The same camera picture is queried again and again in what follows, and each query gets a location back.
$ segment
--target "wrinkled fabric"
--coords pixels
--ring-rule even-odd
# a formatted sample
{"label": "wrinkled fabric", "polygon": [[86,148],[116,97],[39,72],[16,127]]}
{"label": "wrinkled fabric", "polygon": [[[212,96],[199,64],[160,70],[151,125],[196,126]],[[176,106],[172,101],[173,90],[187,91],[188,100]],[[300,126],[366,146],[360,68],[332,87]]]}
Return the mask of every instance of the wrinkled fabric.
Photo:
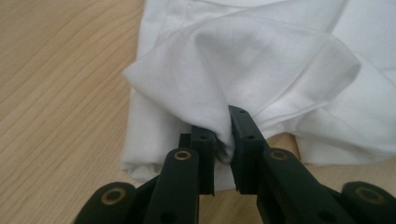
{"label": "wrinkled fabric", "polygon": [[[137,60],[124,71],[134,90],[121,168],[154,177],[191,125],[215,132],[219,160],[231,162],[228,105],[246,109],[265,137],[296,135],[304,162],[395,155],[395,4],[246,2],[146,1]],[[232,185],[218,163],[217,189]]]}

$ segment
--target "screw hole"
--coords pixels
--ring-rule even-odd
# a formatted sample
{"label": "screw hole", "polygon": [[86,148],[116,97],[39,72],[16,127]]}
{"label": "screw hole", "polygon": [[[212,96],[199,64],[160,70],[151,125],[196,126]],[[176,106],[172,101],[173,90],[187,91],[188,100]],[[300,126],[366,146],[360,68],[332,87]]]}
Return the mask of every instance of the screw hole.
{"label": "screw hole", "polygon": [[101,201],[105,205],[112,205],[115,203],[119,203],[126,196],[125,189],[122,188],[114,188],[106,191],[102,195]]}
{"label": "screw hole", "polygon": [[376,205],[383,204],[385,202],[384,196],[382,196],[380,193],[376,192],[373,189],[368,189],[364,187],[358,187],[355,192],[358,194],[358,196],[363,199],[364,201]]}
{"label": "screw hole", "polygon": [[175,159],[178,161],[185,161],[191,158],[191,153],[188,151],[179,151],[174,155]]}
{"label": "screw hole", "polygon": [[318,211],[318,217],[327,223],[335,223],[337,221],[337,218],[333,213],[325,210]]}
{"label": "screw hole", "polygon": [[175,212],[164,212],[161,214],[160,217],[161,223],[169,224],[169,223],[175,223],[177,220],[177,216]]}
{"label": "screw hole", "polygon": [[278,161],[285,161],[288,159],[288,155],[284,153],[283,151],[272,151],[270,154],[272,159],[278,160]]}

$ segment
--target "black plastic part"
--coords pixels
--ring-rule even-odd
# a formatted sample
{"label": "black plastic part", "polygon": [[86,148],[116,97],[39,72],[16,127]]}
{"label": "black plastic part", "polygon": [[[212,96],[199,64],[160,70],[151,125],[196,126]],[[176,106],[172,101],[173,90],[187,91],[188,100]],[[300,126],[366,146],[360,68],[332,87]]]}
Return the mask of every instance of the black plastic part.
{"label": "black plastic part", "polygon": [[80,210],[75,224],[124,224],[134,203],[136,189],[115,182],[99,188]]}
{"label": "black plastic part", "polygon": [[364,182],[347,183],[341,197],[345,209],[358,223],[396,223],[396,199],[377,186]]}
{"label": "black plastic part", "polygon": [[145,224],[198,222],[198,153],[177,148],[168,153],[151,196]]}
{"label": "black plastic part", "polygon": [[285,223],[286,219],[282,212],[282,208],[264,181],[261,182],[260,191],[257,195],[257,209],[259,210],[263,223]]}
{"label": "black plastic part", "polygon": [[291,152],[265,150],[262,159],[262,176],[286,223],[355,223]]}
{"label": "black plastic part", "polygon": [[136,189],[136,196],[134,198],[134,204],[129,212],[128,224],[141,224],[145,218],[149,202],[151,200],[151,194],[157,184],[158,176],[150,179],[144,185]]}
{"label": "black plastic part", "polygon": [[191,148],[199,155],[200,194],[215,195],[215,153],[220,142],[208,129],[191,127]]}
{"label": "black plastic part", "polygon": [[230,106],[235,153],[231,168],[241,194],[257,194],[262,152],[269,149],[262,133],[246,110]]}
{"label": "black plastic part", "polygon": [[178,147],[191,147],[191,134],[181,133],[178,139]]}

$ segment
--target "white garment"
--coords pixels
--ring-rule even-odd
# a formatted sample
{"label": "white garment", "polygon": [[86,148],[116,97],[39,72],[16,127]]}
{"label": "white garment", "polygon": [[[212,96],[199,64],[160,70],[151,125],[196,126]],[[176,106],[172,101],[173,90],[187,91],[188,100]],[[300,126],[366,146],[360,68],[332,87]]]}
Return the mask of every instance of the white garment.
{"label": "white garment", "polygon": [[[295,134],[305,162],[395,155],[394,13],[390,1],[147,0],[137,60],[124,72],[137,92],[122,169],[154,177],[190,124],[214,131],[230,162],[227,105],[246,109],[265,137]],[[216,181],[232,185],[227,167]]]}

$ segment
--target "wood grain surface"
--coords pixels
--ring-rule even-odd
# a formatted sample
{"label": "wood grain surface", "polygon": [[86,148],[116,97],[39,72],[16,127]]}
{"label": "wood grain surface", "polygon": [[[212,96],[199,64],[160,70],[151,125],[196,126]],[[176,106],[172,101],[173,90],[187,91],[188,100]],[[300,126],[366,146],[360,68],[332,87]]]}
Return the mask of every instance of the wood grain surface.
{"label": "wood grain surface", "polygon": [[[0,1],[0,223],[70,223],[120,170],[143,0]],[[298,154],[292,136],[272,146]],[[396,160],[308,166],[340,189],[364,180],[396,195]],[[254,197],[201,197],[200,223],[261,223]]]}

